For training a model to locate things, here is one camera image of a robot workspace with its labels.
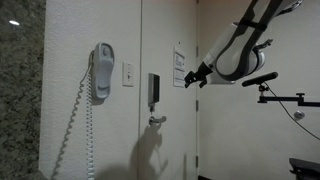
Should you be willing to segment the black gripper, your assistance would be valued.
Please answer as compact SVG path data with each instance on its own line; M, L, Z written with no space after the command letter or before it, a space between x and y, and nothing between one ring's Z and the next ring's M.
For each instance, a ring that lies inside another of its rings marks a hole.
M207 84L206 76L211 73L212 70L204 62L202 62L196 72L190 71L186 75L186 77L184 78L185 87L188 88L190 84L196 81L201 81L199 87L203 88Z

